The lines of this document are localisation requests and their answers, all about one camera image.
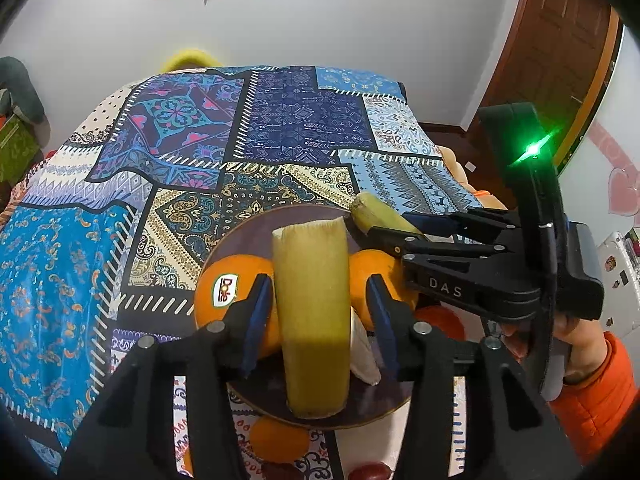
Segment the metal bolt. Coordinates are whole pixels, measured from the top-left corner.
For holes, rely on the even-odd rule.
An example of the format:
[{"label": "metal bolt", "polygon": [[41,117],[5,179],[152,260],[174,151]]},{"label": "metal bolt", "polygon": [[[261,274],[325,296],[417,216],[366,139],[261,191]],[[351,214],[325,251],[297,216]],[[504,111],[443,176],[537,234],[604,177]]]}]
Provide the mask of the metal bolt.
[{"label": "metal bolt", "polygon": [[484,338],[484,344],[491,350],[497,350],[502,346],[502,342],[497,337],[494,337],[492,335]]},{"label": "metal bolt", "polygon": [[417,321],[414,324],[414,332],[420,335],[427,335],[429,332],[431,332],[431,330],[432,330],[431,325],[426,321]]},{"label": "metal bolt", "polygon": [[225,322],[220,321],[219,319],[212,321],[207,325],[207,331],[211,332],[212,334],[217,334],[219,332],[222,332],[225,328],[226,328]]},{"label": "metal bolt", "polygon": [[140,348],[151,348],[156,342],[156,339],[152,335],[143,335],[138,339],[138,346]]}]

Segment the person's arm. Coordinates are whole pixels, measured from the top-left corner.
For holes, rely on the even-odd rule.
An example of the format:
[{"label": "person's arm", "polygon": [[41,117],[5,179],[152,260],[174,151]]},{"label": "person's arm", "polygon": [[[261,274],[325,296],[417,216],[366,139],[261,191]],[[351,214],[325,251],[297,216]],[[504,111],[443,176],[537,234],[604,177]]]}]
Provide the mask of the person's arm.
[{"label": "person's arm", "polygon": [[583,463],[613,436],[637,392],[626,349],[612,333],[604,338],[602,364],[591,374],[582,372],[579,381],[568,375],[560,396],[550,404]]}]

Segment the human hand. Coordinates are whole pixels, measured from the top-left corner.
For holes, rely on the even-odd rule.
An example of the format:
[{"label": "human hand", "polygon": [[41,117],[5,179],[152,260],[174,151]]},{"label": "human hand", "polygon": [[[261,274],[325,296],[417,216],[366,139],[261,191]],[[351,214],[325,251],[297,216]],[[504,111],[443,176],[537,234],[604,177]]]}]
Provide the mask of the human hand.
[{"label": "human hand", "polygon": [[[529,345],[517,325],[502,324],[504,344],[516,359],[526,357]],[[586,320],[556,313],[554,337],[572,345],[564,371],[564,382],[577,384],[593,374],[607,358],[607,341],[598,320]]]}]

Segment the patchwork bedspread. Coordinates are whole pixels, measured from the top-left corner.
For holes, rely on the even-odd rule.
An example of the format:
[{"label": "patchwork bedspread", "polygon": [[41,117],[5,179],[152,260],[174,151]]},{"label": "patchwork bedspread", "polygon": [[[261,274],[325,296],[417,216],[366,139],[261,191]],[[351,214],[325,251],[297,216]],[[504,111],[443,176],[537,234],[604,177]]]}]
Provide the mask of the patchwork bedspread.
[{"label": "patchwork bedspread", "polygon": [[[270,208],[347,208],[369,190],[398,211],[479,206],[385,77],[313,66],[189,70],[107,97],[29,182],[0,232],[0,399],[55,468],[142,333],[194,330],[212,248]],[[186,443],[176,384],[178,467]],[[231,399],[246,443],[257,417]],[[332,437],[296,466],[332,478]]]}]

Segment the red fabric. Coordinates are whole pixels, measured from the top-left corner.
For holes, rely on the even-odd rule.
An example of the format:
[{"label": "red fabric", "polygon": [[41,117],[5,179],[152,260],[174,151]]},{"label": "red fabric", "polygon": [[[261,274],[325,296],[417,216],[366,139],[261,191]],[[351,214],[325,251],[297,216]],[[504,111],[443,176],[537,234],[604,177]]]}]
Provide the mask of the red fabric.
[{"label": "red fabric", "polygon": [[415,319],[437,326],[447,336],[458,341],[466,341],[465,327],[455,312],[445,306],[432,305],[415,311]]},{"label": "red fabric", "polygon": [[566,384],[551,408],[583,463],[613,436],[638,392],[625,347],[605,332],[609,353],[600,368],[579,384]]}]

